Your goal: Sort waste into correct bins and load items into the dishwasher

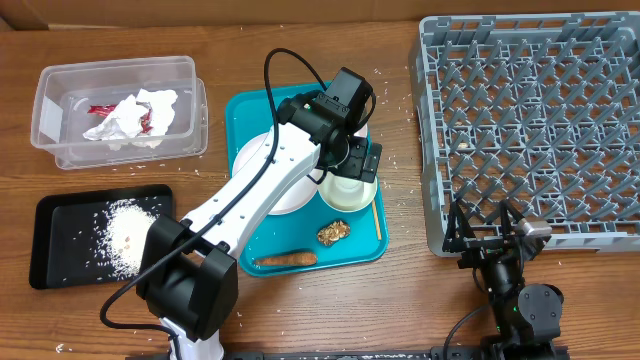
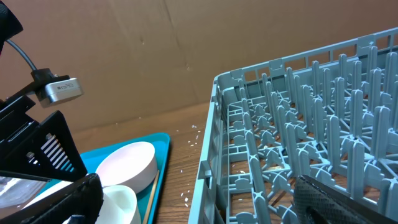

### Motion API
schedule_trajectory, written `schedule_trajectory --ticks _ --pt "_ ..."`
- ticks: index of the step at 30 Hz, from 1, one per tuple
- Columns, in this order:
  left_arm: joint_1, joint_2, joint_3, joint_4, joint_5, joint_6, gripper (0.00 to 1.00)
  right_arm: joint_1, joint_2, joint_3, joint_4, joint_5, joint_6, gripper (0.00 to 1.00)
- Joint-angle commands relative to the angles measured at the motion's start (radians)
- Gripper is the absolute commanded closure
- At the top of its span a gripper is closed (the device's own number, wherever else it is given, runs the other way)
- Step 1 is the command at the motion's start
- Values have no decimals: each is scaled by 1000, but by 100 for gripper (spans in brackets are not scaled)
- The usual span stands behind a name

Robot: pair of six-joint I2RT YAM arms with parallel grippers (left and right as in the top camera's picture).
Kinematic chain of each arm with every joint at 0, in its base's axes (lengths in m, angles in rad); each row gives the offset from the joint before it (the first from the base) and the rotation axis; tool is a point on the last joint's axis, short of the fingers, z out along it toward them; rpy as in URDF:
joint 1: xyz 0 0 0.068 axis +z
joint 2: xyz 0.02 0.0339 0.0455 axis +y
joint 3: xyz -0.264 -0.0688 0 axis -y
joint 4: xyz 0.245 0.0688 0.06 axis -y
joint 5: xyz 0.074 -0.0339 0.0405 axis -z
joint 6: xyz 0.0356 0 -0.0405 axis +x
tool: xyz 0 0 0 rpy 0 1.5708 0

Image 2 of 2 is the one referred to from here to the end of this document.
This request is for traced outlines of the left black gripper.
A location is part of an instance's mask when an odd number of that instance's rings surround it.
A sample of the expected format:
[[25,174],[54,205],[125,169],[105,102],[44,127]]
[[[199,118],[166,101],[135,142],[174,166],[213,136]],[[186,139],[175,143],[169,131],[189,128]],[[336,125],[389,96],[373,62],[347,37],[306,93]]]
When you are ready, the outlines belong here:
[[1,175],[77,181],[88,171],[64,115],[55,111],[40,123],[27,114],[35,105],[29,95],[35,94],[44,108],[70,101],[70,77],[57,77],[47,68],[31,75],[32,83],[1,102]]

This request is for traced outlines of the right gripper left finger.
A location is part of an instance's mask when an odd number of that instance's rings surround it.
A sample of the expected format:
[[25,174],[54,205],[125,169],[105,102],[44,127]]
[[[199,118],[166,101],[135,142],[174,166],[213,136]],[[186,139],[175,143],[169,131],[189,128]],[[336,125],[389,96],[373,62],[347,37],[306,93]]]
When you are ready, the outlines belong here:
[[99,175],[89,174],[2,218],[1,224],[95,223],[104,202],[103,196]]

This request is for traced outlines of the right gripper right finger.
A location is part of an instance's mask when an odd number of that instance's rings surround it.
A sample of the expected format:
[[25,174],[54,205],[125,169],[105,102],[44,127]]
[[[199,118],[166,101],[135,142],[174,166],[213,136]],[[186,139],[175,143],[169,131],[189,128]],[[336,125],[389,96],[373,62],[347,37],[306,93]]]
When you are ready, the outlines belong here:
[[397,224],[307,175],[296,178],[294,212],[304,224]]

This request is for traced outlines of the large white plate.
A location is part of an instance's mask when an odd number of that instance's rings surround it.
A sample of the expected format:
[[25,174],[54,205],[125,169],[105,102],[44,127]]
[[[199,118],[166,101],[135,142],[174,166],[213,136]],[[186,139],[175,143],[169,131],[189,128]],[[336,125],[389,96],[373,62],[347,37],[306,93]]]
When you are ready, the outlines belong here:
[[43,182],[1,177],[1,218],[16,213],[70,184],[71,182],[59,180]]

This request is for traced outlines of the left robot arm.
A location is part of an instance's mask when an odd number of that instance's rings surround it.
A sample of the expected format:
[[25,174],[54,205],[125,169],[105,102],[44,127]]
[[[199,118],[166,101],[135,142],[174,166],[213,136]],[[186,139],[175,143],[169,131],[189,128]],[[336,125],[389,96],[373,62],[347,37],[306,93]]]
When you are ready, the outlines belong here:
[[33,81],[1,102],[1,175],[19,179],[74,182],[87,174],[64,115],[53,112],[42,122],[27,112],[35,105],[35,95],[42,107],[59,105],[83,95],[76,78],[56,76],[50,69],[38,69],[27,54],[12,40],[23,26],[1,4],[1,43],[9,44],[27,62]]

